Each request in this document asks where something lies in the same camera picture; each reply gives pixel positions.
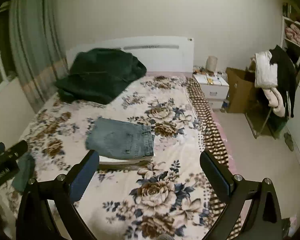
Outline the blue denim shorts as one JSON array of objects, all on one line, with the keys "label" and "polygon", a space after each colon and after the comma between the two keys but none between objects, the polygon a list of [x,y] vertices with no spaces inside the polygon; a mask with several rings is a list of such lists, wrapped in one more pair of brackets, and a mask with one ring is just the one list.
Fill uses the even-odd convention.
[{"label": "blue denim shorts", "polygon": [[151,127],[99,117],[85,141],[86,149],[113,159],[154,156]]}]

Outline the dark grey folded pants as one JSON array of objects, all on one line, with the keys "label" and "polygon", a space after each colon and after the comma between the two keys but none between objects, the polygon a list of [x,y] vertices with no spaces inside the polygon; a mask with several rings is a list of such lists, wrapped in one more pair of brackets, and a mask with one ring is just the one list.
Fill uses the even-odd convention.
[{"label": "dark grey folded pants", "polygon": [[12,181],[13,188],[19,193],[24,192],[29,179],[33,177],[35,164],[35,159],[30,152],[20,157],[18,161],[19,171]]}]

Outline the white folded pants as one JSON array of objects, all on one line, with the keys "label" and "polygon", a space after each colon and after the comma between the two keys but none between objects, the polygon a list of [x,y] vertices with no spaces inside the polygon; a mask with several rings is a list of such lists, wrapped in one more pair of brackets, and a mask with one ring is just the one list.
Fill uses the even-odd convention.
[{"label": "white folded pants", "polygon": [[153,159],[153,156],[142,157],[139,159],[127,159],[127,160],[113,159],[104,156],[99,156],[99,159],[100,159],[99,163],[101,165],[126,165],[126,164],[137,164],[141,161],[151,161]]}]

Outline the floral bed cover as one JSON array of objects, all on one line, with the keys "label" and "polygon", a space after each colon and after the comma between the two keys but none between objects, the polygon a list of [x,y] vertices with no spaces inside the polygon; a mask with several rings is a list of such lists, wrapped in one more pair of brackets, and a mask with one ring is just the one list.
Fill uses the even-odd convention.
[{"label": "floral bed cover", "polygon": [[224,165],[229,155],[209,103],[194,78],[147,76],[107,105],[54,95],[23,130],[37,181],[67,174],[96,141],[98,119],[138,125],[151,132],[151,157],[100,156],[74,206],[98,239],[202,239],[225,205],[200,167],[209,150]]}]

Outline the grey slipper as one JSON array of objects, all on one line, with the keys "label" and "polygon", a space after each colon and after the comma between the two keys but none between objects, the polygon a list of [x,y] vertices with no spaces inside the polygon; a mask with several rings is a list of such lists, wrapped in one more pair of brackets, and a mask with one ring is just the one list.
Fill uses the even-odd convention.
[{"label": "grey slipper", "polygon": [[293,142],[292,136],[288,132],[286,132],[283,136],[284,136],[285,143],[288,146],[289,150],[293,152],[294,151],[294,142]]}]

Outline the metal folding chair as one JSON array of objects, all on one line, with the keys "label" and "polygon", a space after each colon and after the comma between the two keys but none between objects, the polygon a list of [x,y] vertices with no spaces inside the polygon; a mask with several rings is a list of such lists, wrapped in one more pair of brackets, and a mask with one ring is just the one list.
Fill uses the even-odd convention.
[{"label": "metal folding chair", "polygon": [[253,102],[245,112],[246,120],[255,139],[261,135],[279,139],[288,119],[274,114],[272,108],[258,101]]}]

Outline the plastic water bottle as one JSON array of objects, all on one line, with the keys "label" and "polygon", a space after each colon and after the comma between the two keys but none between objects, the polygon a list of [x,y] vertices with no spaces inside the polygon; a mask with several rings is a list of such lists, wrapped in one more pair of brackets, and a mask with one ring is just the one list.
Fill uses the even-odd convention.
[{"label": "plastic water bottle", "polygon": [[222,108],[221,108],[222,112],[226,112],[228,109],[228,106],[229,106],[229,100],[226,99],[223,101],[223,104],[222,104]]}]

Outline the pink garment on chair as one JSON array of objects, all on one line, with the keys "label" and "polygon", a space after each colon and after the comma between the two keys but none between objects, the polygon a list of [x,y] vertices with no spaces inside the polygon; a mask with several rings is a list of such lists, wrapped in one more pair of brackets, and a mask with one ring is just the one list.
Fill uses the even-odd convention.
[{"label": "pink garment on chair", "polygon": [[272,108],[275,115],[278,117],[284,118],[285,117],[285,106],[283,103],[283,98],[277,88],[269,88],[269,89],[262,89],[264,95],[268,100],[268,106]]}]

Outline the white nightstand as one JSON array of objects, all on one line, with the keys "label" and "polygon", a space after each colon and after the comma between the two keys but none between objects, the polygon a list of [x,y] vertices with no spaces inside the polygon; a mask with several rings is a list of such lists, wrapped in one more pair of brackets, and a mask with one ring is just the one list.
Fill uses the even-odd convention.
[{"label": "white nightstand", "polygon": [[229,84],[222,77],[217,76],[194,74],[193,77],[199,83],[210,107],[221,109],[228,95]]}]

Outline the brown cardboard box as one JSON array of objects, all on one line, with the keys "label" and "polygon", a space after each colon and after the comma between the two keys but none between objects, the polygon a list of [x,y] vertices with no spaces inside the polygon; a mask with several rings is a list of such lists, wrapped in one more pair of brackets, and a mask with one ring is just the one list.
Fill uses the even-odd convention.
[{"label": "brown cardboard box", "polygon": [[227,68],[229,84],[228,113],[245,113],[255,99],[255,73]]}]

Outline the dark green blanket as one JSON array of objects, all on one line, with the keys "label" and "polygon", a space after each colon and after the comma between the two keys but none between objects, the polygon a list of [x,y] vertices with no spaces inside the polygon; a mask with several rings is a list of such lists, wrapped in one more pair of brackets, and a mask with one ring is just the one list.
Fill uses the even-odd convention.
[{"label": "dark green blanket", "polygon": [[144,77],[146,66],[131,53],[95,48],[75,57],[68,76],[56,82],[62,101],[111,103],[132,82]]}]

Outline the white jacket on chair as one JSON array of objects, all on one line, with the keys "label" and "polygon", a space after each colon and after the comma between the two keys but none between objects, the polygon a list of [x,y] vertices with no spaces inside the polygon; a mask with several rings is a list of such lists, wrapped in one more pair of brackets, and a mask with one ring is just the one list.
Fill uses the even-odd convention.
[{"label": "white jacket on chair", "polygon": [[270,89],[277,87],[277,63],[271,64],[271,52],[262,51],[255,54],[255,87]]}]

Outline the green grey curtain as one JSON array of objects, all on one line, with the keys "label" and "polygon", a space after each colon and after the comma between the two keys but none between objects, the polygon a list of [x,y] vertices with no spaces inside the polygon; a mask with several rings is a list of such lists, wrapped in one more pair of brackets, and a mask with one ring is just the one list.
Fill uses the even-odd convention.
[{"label": "green grey curtain", "polygon": [[11,0],[9,8],[13,61],[34,112],[55,94],[55,83],[69,72],[59,44],[55,5],[56,0]]}]

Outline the black garment on chair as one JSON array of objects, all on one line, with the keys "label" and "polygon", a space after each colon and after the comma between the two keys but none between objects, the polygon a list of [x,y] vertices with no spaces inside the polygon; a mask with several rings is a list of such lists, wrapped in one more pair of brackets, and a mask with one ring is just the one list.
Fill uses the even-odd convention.
[{"label": "black garment on chair", "polygon": [[277,90],[282,96],[285,107],[285,117],[294,117],[294,103],[296,94],[296,71],[287,53],[276,45],[269,50],[272,57],[270,64],[277,64]]}]

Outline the beige table lamp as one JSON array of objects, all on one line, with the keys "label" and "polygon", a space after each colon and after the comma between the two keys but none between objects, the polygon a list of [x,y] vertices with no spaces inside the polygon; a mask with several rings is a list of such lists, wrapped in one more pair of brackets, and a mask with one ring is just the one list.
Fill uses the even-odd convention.
[{"label": "beige table lamp", "polygon": [[217,57],[209,56],[206,61],[206,69],[210,72],[215,72],[217,68]]}]

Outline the white headboard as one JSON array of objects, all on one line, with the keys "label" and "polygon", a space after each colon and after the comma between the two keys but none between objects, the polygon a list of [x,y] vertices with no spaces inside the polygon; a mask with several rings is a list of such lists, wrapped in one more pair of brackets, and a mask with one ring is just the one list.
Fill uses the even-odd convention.
[{"label": "white headboard", "polygon": [[94,48],[119,49],[136,56],[149,72],[193,72],[194,39],[179,36],[138,36],[79,44],[66,51],[68,64]]}]

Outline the pink folded bedding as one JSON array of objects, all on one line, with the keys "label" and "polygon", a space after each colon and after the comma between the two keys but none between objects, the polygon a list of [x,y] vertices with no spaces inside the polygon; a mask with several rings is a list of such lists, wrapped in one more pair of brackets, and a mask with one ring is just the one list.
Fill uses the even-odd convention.
[{"label": "pink folded bedding", "polygon": [[285,28],[286,37],[300,46],[300,29],[292,23]]}]

